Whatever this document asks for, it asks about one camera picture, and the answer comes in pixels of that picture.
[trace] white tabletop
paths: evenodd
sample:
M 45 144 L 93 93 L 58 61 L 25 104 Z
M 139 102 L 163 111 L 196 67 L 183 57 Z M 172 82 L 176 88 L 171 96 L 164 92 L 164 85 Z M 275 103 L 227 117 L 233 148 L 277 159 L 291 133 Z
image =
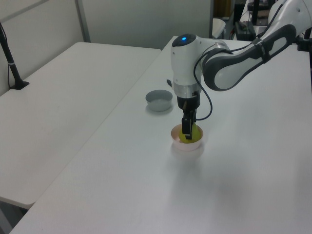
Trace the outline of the white tabletop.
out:
M 160 50 L 77 43 L 0 97 L 0 200 L 30 208 Z
M 309 54 L 291 46 L 233 89 L 208 90 L 214 111 L 198 123 L 203 144 L 186 153 L 172 147 L 183 115 L 176 100 L 153 113 L 144 99 L 169 90 L 171 42 L 12 234 L 312 230 Z M 208 107 L 201 95 L 197 117 Z

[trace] green object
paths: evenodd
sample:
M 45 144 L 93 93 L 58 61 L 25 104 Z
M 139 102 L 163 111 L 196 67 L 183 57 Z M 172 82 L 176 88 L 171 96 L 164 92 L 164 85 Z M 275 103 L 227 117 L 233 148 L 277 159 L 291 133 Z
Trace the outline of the green object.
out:
M 197 125 L 193 123 L 192 125 L 192 140 L 188 140 L 185 138 L 185 135 L 182 133 L 182 129 L 179 132 L 179 138 L 183 143 L 189 144 L 189 143 L 194 143 L 200 140 L 201 134 L 200 131 L 197 128 Z

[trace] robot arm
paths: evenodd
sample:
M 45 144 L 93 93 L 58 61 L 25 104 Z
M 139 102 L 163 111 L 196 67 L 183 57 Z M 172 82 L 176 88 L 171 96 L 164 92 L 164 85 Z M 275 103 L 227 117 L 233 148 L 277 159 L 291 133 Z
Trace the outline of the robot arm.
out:
M 266 33 L 239 53 L 232 54 L 225 42 L 191 34 L 176 38 L 171 48 L 174 91 L 183 110 L 182 132 L 192 139 L 192 125 L 200 105 L 201 75 L 207 86 L 225 91 L 237 85 L 249 72 L 287 48 L 301 32 L 312 27 L 311 0 L 279 0 L 273 5 L 269 21 L 278 11 Z M 200 66 L 194 70 L 196 62 Z

